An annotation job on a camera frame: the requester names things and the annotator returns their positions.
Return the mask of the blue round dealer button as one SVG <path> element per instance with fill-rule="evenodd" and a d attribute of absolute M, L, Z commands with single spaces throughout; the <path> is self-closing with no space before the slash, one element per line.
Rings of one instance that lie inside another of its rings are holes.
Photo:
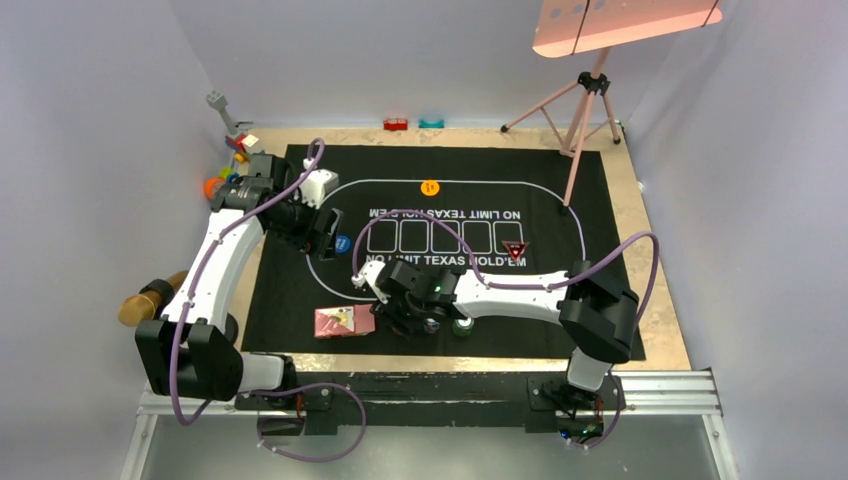
<path fill-rule="evenodd" d="M 339 255 L 348 253 L 352 248 L 352 242 L 346 235 L 337 235 L 335 239 L 335 252 Z"/>

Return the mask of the blue poker chip stack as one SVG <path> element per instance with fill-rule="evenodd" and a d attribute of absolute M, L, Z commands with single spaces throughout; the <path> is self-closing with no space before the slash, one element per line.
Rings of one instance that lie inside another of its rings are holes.
<path fill-rule="evenodd" d="M 440 323 L 434 319 L 427 318 L 424 321 L 423 329 L 428 334 L 436 333 L 440 329 Z"/>

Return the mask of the orange round button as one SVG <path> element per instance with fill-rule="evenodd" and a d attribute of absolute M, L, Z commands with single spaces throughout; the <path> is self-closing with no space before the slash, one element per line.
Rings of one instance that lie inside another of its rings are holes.
<path fill-rule="evenodd" d="M 440 193 L 441 186 L 436 180 L 424 180 L 420 184 L 420 192 L 426 197 L 434 197 Z"/>

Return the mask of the red triangular button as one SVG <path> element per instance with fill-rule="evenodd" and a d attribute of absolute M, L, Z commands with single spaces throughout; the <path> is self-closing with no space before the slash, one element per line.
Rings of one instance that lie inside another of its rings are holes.
<path fill-rule="evenodd" d="M 502 242 L 502 246 L 506 252 L 506 254 L 510 257 L 514 262 L 518 262 L 523 258 L 528 243 L 524 241 L 506 241 Z"/>

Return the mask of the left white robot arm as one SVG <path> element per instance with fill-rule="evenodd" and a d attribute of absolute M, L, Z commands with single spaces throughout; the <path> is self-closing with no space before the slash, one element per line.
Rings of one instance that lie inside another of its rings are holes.
<path fill-rule="evenodd" d="M 286 374 L 288 360 L 242 353 L 228 337 L 229 306 L 248 258 L 266 234 L 301 255 L 334 257 L 342 213 L 324 201 L 339 178 L 318 167 L 323 150 L 319 142 L 309 145 L 304 170 L 291 184 L 260 173 L 217 192 L 206 235 L 184 282 L 166 295 L 154 318 L 141 320 L 135 329 L 156 394 L 224 401 L 259 390 L 272 408 L 295 402 L 298 382 Z"/>

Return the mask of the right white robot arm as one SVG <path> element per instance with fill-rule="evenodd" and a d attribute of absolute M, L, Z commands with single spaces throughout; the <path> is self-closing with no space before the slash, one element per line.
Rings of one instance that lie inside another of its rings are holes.
<path fill-rule="evenodd" d="M 445 322 L 468 330 L 481 317 L 561 326 L 575 344 L 561 392 L 576 407 L 599 396 L 613 366 L 630 361 L 640 312 L 638 295 L 589 261 L 543 275 L 498 275 L 371 260 L 351 282 L 373 292 L 375 318 L 403 335 L 433 333 Z"/>

